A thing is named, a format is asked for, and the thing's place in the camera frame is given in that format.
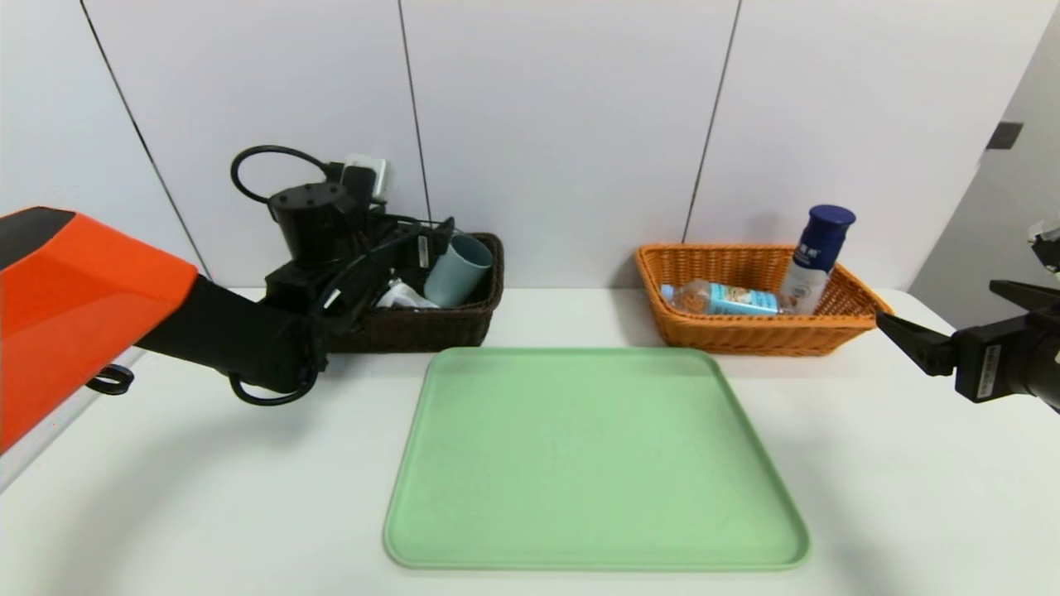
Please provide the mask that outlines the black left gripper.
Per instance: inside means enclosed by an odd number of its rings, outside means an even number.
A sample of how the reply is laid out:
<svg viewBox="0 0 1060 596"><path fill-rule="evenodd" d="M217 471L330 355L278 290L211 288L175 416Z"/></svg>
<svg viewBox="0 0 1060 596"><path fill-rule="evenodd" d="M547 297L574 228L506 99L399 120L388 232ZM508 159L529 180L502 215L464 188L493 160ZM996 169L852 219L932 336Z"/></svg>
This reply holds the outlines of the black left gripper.
<svg viewBox="0 0 1060 596"><path fill-rule="evenodd" d="M431 269L435 255L443 255L450 246L455 218L432 225L386 225L381 236L382 248L376 257L389 271L402 279L420 278Z"/></svg>

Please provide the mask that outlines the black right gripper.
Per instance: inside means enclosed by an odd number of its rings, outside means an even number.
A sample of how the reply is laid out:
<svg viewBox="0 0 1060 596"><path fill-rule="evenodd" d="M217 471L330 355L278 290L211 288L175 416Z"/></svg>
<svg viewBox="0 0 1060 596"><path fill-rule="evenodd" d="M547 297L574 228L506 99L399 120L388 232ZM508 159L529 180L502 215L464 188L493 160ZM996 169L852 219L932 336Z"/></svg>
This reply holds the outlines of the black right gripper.
<svg viewBox="0 0 1060 596"><path fill-rule="evenodd" d="M1030 312L953 337L884 310L874 323L928 376L951 376L956 368L955 389L970 402L1029 395L1059 411L1059 290L1007 280L991 280L989 287Z"/></svg>

